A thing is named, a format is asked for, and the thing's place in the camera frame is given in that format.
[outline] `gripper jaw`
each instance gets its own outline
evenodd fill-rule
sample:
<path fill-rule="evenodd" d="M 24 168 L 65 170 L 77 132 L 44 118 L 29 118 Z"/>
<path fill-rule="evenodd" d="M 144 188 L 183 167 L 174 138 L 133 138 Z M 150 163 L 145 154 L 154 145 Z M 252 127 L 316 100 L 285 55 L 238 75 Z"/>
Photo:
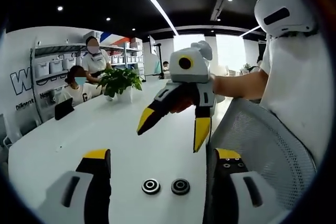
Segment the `gripper jaw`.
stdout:
<path fill-rule="evenodd" d="M 214 111 L 215 95 L 212 92 L 211 81 L 208 83 L 169 81 L 143 111 L 137 129 L 138 135 L 156 125 L 184 97 L 190 97 L 196 106 L 193 151 L 198 152 L 210 132 L 211 116 Z"/>

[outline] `white sleeve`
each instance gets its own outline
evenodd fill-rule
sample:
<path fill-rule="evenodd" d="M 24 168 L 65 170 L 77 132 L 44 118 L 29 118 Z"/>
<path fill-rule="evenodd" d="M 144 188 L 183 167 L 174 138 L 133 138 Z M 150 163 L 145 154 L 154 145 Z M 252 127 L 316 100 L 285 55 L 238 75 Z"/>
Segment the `white sleeve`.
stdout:
<path fill-rule="evenodd" d="M 85 71 L 89 71 L 88 57 L 84 57 L 82 61 L 82 67 Z"/>
<path fill-rule="evenodd" d="M 105 50 L 101 49 L 101 54 L 103 55 L 106 63 L 109 63 L 110 59 L 109 59 L 109 55 L 107 54 L 107 52 Z"/>
<path fill-rule="evenodd" d="M 64 92 L 61 92 L 57 98 L 57 104 L 67 100 L 67 95 Z"/>
<path fill-rule="evenodd" d="M 89 84 L 89 83 L 85 83 L 85 85 L 87 86 L 89 92 L 93 97 L 97 97 L 101 94 L 101 86 L 98 87 L 98 85 L 94 85 L 94 84 Z"/>
<path fill-rule="evenodd" d="M 271 71 L 271 63 L 269 60 L 269 43 L 270 43 L 270 35 L 267 34 L 266 36 L 267 40 L 266 40 L 266 49 L 264 52 L 264 56 L 263 56 L 263 61 L 261 62 L 260 68 L 269 75 L 269 72 Z"/>

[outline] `ball bearing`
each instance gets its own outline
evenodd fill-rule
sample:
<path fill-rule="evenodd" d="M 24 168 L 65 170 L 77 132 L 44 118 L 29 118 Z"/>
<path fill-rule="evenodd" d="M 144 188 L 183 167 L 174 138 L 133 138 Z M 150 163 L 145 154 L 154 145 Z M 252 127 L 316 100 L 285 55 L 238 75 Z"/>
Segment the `ball bearing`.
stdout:
<path fill-rule="evenodd" d="M 150 178 L 142 183 L 141 188 L 145 194 L 154 195 L 160 191 L 161 186 L 156 179 Z"/>
<path fill-rule="evenodd" d="M 182 178 L 178 178 L 172 182 L 171 190 L 176 195 L 185 195 L 190 191 L 190 184 Z"/>

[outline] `green leaves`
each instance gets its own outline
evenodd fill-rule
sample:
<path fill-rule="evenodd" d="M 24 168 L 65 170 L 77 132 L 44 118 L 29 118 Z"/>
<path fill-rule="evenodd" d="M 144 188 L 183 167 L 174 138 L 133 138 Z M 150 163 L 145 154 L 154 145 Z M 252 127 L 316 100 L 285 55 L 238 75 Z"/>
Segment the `green leaves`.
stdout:
<path fill-rule="evenodd" d="M 122 94 L 127 87 L 141 88 L 141 80 L 137 73 L 131 69 L 106 69 L 104 76 L 100 79 L 98 86 L 105 87 L 105 95 L 114 97 L 115 94 Z"/>

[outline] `white table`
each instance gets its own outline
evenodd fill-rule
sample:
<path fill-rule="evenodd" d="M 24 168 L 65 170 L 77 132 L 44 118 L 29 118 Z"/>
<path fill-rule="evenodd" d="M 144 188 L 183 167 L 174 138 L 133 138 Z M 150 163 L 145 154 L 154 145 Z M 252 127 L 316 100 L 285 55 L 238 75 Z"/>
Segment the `white table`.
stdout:
<path fill-rule="evenodd" d="M 165 82 L 144 83 L 143 92 L 134 93 L 132 104 L 109 102 L 103 96 L 92 99 L 16 142 L 9 151 L 9 177 L 26 205 L 37 210 L 47 188 L 64 172 L 75 170 L 83 154 L 109 148 L 110 223 L 202 223 L 206 154 L 205 145 L 193 153 L 194 108 L 167 115 L 141 136 L 136 133 L 142 111 Z M 149 178 L 161 183 L 157 195 L 141 190 Z M 177 178 L 190 182 L 187 195 L 171 192 L 171 182 Z"/>

